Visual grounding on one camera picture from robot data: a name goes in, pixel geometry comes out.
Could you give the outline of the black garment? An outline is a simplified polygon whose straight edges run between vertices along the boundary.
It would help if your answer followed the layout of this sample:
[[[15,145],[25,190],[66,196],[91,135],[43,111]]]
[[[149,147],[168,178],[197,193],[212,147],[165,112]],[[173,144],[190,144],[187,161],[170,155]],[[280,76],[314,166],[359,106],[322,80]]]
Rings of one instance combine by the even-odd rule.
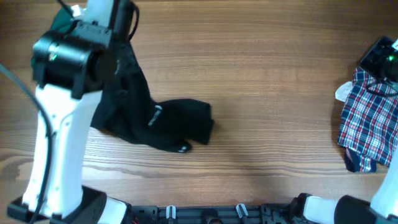
[[[155,101],[132,45],[116,44],[115,51],[116,79],[104,86],[92,128],[168,152],[188,152],[190,141],[209,143],[214,125],[209,103],[189,98]]]

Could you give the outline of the green cloth bag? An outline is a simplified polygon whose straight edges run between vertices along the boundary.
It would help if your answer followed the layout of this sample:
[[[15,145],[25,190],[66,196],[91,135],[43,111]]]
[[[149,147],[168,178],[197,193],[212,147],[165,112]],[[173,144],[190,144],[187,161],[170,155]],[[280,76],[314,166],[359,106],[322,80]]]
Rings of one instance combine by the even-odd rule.
[[[30,60],[32,69],[35,69],[37,59],[40,63],[47,63],[54,62],[62,56],[67,43],[65,34],[72,24],[71,15],[64,8],[61,8],[55,15],[50,29],[32,46],[32,58]]]

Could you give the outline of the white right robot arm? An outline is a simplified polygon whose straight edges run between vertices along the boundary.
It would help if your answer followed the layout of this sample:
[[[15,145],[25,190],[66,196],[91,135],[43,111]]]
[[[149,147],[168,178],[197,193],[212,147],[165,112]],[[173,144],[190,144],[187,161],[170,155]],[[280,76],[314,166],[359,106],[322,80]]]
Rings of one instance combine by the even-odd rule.
[[[397,42],[380,37],[355,68],[353,80],[335,97],[344,101],[337,143],[346,169],[387,174],[372,200],[338,200],[300,194],[285,207],[291,223],[397,223]]]

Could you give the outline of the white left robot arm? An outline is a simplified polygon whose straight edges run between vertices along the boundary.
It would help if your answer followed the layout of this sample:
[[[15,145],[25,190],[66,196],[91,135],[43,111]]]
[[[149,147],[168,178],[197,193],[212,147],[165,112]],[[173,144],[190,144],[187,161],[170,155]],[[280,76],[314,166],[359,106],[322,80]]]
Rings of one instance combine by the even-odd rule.
[[[1,68],[39,112],[30,181],[7,206],[9,217],[25,223],[132,222],[129,203],[82,184],[82,167],[104,84],[118,69],[115,43],[130,39],[134,9],[131,1],[64,6],[71,26],[47,31],[32,48],[35,91]]]

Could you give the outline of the white cloth piece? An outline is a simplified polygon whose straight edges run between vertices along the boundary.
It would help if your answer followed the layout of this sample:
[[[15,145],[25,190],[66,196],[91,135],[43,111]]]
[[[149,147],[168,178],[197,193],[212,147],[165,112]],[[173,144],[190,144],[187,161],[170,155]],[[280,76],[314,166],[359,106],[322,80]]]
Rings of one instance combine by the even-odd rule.
[[[353,82],[346,82],[342,84],[335,91],[335,99],[341,102],[345,102],[353,89]]]

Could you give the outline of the plaid checkered cloth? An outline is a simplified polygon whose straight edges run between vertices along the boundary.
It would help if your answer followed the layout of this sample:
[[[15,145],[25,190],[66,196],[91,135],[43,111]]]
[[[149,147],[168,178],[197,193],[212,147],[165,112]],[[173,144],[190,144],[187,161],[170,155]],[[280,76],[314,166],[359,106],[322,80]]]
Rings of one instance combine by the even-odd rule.
[[[397,148],[397,91],[356,67],[341,112],[337,143],[350,172],[390,166]]]

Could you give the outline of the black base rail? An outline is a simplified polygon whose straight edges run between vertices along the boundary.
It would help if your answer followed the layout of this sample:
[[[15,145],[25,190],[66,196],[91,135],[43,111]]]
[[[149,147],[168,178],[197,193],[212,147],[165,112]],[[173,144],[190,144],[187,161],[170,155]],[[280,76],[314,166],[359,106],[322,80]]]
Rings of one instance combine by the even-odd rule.
[[[206,224],[206,223],[298,223],[287,205],[245,205],[215,207],[133,206],[133,223]]]

